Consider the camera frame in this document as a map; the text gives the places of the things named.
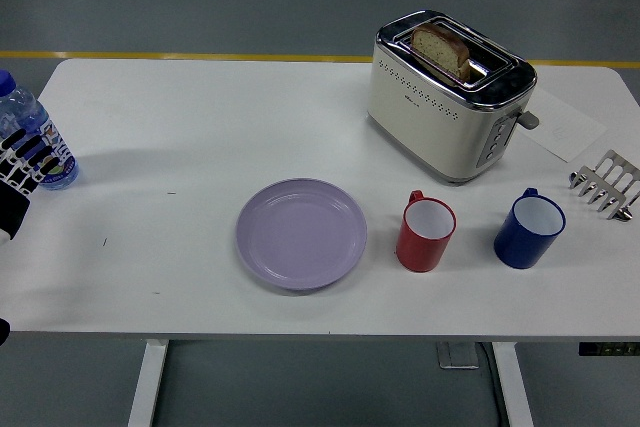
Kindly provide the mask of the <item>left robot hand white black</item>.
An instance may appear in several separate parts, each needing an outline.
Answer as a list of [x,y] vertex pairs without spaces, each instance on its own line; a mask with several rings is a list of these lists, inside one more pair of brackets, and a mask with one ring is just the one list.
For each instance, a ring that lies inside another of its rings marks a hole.
[[13,240],[30,206],[29,196],[59,165],[39,134],[21,128],[1,139],[1,244]]

